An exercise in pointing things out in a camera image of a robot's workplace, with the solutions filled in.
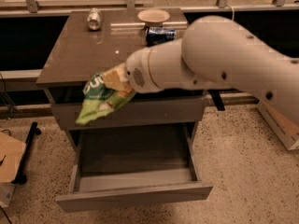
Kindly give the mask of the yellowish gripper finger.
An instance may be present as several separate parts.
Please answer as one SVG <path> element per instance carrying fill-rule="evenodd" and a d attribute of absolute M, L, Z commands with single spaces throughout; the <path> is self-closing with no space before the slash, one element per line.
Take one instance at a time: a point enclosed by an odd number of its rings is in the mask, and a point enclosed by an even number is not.
<path fill-rule="evenodd" d="M 102 74 L 102 79 L 107 88 L 115 91 L 132 91 L 127 77 L 127 70 L 123 63 L 112 67 Z"/>

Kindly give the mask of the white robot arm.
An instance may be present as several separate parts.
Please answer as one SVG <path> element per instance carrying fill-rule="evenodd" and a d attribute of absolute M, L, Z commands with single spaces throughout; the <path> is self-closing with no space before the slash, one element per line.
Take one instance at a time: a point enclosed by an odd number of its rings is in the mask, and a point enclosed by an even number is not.
<path fill-rule="evenodd" d="M 132 53 L 102 78 L 113 90 L 138 93 L 237 89 L 299 122 L 298 61 L 220 16 L 205 16 L 182 38 Z"/>

